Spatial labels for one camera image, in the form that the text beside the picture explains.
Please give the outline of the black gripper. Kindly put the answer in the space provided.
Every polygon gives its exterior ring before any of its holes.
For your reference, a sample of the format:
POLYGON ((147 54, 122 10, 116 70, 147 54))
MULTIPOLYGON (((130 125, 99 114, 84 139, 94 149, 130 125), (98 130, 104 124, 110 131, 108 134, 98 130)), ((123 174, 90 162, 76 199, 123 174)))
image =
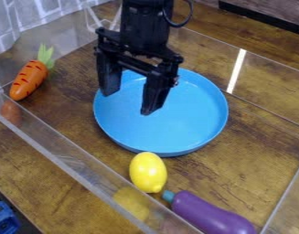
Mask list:
POLYGON ((183 57, 167 47, 174 0, 122 0, 119 31, 99 27, 95 47, 99 88, 104 96, 120 90, 122 69, 143 74, 140 113, 151 115, 178 85, 178 65, 183 57))

